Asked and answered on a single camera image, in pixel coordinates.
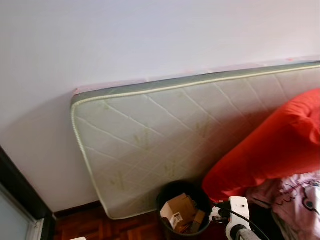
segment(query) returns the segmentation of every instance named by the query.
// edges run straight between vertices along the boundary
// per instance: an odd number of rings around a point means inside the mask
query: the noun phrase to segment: cardboard
[[[198,212],[196,213],[193,223],[191,225],[191,229],[190,229],[190,233],[191,234],[195,234],[197,232],[199,232],[200,226],[205,218],[206,214],[205,212],[198,210]]]
[[[180,233],[180,234],[186,234],[186,233],[188,234],[188,231],[189,231],[191,225],[192,225],[192,222],[188,223],[187,225],[178,226],[175,231]]]
[[[185,193],[167,201],[160,211],[161,217],[167,218],[178,233],[185,229],[185,225],[194,221],[196,213],[193,201]]]

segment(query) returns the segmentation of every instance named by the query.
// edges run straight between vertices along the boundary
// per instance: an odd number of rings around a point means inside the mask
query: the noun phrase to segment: cartoon print fabric
[[[280,226],[286,240],[320,239],[320,171],[267,180],[249,188],[246,197],[250,203],[272,208],[287,225],[286,231]]]

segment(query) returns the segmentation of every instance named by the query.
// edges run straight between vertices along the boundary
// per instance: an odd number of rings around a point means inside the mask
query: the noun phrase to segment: door frame
[[[37,194],[25,176],[18,170],[1,146],[0,183],[35,220],[44,219],[41,240],[52,240],[56,225],[53,212]]]

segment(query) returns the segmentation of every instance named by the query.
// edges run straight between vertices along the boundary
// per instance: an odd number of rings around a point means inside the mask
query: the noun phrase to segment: red cushion
[[[275,111],[207,174],[202,187],[211,200],[243,196],[267,179],[320,169],[320,88]]]

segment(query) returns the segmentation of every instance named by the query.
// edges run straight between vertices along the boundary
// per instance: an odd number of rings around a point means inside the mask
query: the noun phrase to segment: black trash can
[[[193,201],[196,203],[196,208],[205,212],[205,218],[200,226],[200,229],[197,233],[194,234],[182,234],[174,231],[171,226],[169,226],[161,217],[160,211],[165,205],[165,203],[181,194],[189,195]],[[157,207],[157,214],[160,218],[160,222],[163,225],[164,234],[167,240],[197,240],[199,236],[203,233],[204,230],[210,224],[209,215],[212,211],[210,199],[205,194],[205,192],[187,181],[174,181],[167,185],[165,185],[160,194],[156,198],[156,207]]]

